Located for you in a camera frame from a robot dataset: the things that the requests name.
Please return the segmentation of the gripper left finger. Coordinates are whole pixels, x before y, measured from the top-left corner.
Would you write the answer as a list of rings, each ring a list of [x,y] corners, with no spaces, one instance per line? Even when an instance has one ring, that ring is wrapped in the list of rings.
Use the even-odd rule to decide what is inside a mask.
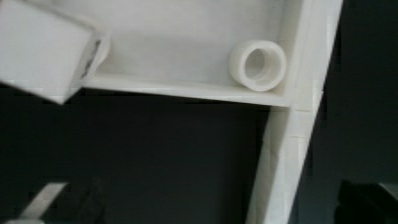
[[[107,224],[101,182],[48,181],[5,224]]]

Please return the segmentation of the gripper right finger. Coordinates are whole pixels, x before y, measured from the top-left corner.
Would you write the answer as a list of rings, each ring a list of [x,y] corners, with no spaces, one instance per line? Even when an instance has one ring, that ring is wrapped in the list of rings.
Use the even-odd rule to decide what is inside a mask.
[[[338,224],[398,224],[398,184],[341,181]]]

